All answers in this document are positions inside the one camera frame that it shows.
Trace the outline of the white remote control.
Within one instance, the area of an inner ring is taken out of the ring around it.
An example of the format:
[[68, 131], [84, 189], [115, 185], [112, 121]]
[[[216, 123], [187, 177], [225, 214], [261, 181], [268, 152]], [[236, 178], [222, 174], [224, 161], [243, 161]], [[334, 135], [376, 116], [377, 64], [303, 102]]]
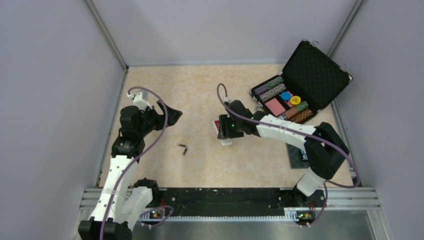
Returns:
[[[217, 132], [217, 134], [218, 134], [218, 136], [220, 135], [220, 132], [221, 132], [221, 128], [220, 128], [220, 121], [219, 120], [214, 120], [213, 122], [213, 127], [214, 127], [214, 129], [216, 130], [216, 132]], [[227, 139], [219, 139], [219, 141], [220, 141], [220, 144], [222, 145], [222, 146], [230, 146], [230, 145], [232, 145], [233, 144], [233, 140], [232, 139], [230, 139], [230, 138], [227, 138]]]

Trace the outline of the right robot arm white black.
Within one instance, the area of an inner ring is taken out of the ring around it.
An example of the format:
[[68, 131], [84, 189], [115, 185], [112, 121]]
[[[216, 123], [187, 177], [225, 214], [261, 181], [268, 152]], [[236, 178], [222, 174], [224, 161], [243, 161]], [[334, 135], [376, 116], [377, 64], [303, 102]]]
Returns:
[[313, 193], [331, 180], [349, 157], [349, 149], [327, 122], [312, 126], [282, 120], [263, 111], [252, 113], [240, 100], [225, 101], [222, 105], [230, 124], [221, 126], [221, 130], [235, 131], [241, 137], [254, 135], [282, 141], [306, 153], [309, 167], [293, 192], [293, 200], [299, 206], [307, 206], [314, 198]]

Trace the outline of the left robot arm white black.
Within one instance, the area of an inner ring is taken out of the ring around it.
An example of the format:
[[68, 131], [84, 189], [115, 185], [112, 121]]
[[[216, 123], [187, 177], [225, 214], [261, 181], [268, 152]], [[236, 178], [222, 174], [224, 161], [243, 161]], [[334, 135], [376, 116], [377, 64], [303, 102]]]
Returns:
[[160, 101], [157, 104], [162, 114], [143, 103], [120, 110], [119, 134], [111, 147], [109, 172], [94, 210], [78, 226], [81, 239], [130, 240], [143, 210], [160, 202], [157, 182], [150, 179], [135, 184], [127, 195], [140, 155], [147, 151], [144, 138], [152, 131], [162, 135], [183, 114]]

